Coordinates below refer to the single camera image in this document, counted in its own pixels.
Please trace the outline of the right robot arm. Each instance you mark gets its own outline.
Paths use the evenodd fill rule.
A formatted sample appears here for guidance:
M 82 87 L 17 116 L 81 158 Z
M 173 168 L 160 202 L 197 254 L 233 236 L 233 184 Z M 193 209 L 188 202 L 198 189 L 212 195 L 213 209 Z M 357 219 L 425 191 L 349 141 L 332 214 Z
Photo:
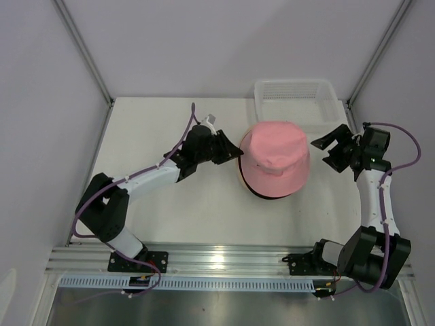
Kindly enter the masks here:
M 392 211 L 390 190 L 396 168 L 384 158 L 390 139 L 382 123 L 365 123 L 360 135 L 341 124 L 311 143 L 325 150 L 337 142 L 323 161 L 338 173 L 346 168 L 353 171 L 361 225 L 345 244 L 326 239 L 317 242 L 310 267 L 317 274 L 335 267 L 365 293 L 390 288 L 411 252 L 411 242 L 401 237 Z

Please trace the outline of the black bucket hat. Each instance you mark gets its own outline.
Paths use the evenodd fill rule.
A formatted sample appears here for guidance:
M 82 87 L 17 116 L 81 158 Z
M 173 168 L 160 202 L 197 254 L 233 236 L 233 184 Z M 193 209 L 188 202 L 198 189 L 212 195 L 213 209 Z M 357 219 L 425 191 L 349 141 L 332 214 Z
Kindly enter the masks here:
M 261 199 L 263 199 L 263 200 L 279 200 L 279 199 L 282 199 L 282 198 L 287 198 L 287 197 L 289 197 L 289 196 L 291 196 L 292 194 L 288 194 L 288 195 L 285 195 L 285 196 L 278 196 L 278 197 L 270 197 L 270 196 L 265 196 L 265 195 L 262 195 L 262 194 L 259 194 L 258 192 L 256 192 L 247 182 L 246 182 L 246 184 L 248 185 L 248 187 L 249 187 L 249 191 L 253 194 L 253 195 L 255 195 L 256 197 L 258 197 L 258 198 L 261 198 Z

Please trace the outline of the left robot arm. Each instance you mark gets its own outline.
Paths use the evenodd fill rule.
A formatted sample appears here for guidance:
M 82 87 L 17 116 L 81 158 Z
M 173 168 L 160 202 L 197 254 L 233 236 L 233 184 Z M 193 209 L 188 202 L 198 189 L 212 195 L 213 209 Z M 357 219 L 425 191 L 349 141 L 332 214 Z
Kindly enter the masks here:
M 130 271 L 139 272 L 146 266 L 147 249 L 125 225 L 129 204 L 152 190 L 184 180 L 196 172 L 199 164 L 220 165 L 242 155 L 243 151 L 222 130 L 213 132 L 204 125 L 194 126 L 155 166 L 118 180 L 105 173 L 95 175 L 75 216 L 95 238 L 123 257 Z

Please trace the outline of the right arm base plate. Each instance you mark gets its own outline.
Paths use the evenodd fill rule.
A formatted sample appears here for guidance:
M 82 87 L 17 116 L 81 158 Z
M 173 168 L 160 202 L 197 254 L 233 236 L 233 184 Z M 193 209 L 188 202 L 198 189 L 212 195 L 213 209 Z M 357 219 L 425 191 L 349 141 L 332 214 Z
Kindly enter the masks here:
M 333 276 L 336 266 L 324 261 L 319 254 L 309 251 L 303 254 L 289 254 L 281 259 L 286 263 L 292 276 Z

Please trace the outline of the beige bucket hat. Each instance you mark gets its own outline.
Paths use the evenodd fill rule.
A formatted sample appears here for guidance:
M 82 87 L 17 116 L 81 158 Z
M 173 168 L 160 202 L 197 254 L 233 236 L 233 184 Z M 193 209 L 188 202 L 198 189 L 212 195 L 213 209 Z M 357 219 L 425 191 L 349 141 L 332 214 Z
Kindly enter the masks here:
M 243 142 L 244 138 L 249 134 L 250 131 L 251 131 L 251 130 L 248 128 L 248 129 L 245 131 L 245 133 L 243 134 L 243 136 L 240 138 L 240 140 L 239 140 L 239 147 L 241 146 L 241 143 Z M 243 178 L 243 173 L 242 173 L 242 171 L 241 171 L 241 168 L 240 168 L 240 166 L 239 166 L 239 163 L 240 163 L 240 158 L 237 158 L 236 168 L 237 168 L 237 176 L 238 176 L 238 178 L 239 178 L 239 182 L 240 182 L 241 186 L 242 186 L 244 189 L 246 189 L 247 191 L 249 191 L 249 187 L 248 187 L 248 185 L 246 184 L 246 182 L 245 182 L 245 180 L 244 180 L 244 178 Z

